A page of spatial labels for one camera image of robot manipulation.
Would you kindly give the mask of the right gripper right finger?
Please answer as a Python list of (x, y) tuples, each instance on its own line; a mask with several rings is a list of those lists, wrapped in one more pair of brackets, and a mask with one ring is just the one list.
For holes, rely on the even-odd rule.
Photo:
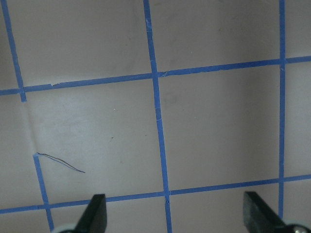
[(243, 222), (249, 233), (287, 233), (286, 224), (253, 191), (243, 195)]

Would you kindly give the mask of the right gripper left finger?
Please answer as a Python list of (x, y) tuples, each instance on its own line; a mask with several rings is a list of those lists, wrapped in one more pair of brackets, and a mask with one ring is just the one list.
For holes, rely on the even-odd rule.
[(107, 210), (105, 194), (92, 197), (83, 212), (73, 233), (104, 233), (107, 228)]

